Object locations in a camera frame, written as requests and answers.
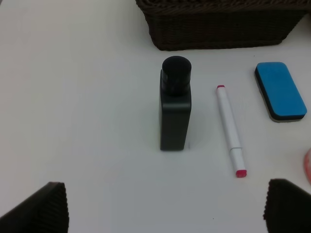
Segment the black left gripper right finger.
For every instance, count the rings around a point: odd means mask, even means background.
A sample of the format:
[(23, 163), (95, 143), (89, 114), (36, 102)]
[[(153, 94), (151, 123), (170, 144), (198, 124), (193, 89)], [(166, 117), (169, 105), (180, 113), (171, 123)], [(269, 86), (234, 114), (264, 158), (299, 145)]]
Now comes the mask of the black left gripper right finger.
[(263, 219), (269, 233), (309, 233), (311, 195), (286, 179), (271, 179)]

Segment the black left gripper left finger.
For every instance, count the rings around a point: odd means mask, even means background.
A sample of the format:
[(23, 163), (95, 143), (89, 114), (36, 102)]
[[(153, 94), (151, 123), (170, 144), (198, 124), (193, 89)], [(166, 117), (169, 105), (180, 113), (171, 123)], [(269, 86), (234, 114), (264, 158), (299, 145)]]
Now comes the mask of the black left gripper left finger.
[(2, 233), (67, 233), (65, 184), (49, 182), (0, 218)]

